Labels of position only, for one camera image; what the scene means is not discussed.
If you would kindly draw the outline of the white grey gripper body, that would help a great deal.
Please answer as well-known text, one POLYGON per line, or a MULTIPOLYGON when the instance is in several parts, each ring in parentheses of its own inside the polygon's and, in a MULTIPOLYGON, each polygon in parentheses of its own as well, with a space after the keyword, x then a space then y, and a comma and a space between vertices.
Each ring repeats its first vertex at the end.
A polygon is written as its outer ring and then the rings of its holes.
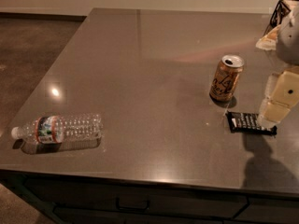
POLYGON ((295 7, 278 29, 276 53, 281 61, 299 65, 299 7, 295 7))

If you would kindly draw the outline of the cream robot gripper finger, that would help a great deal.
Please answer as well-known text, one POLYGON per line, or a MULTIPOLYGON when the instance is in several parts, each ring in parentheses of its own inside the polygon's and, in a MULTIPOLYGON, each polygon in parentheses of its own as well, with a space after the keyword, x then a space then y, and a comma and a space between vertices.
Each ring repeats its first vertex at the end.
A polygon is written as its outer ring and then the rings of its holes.
POLYGON ((260 106, 258 123, 273 128, 283 121, 291 109, 299 103, 299 67, 273 73, 267 80, 264 99, 260 106))

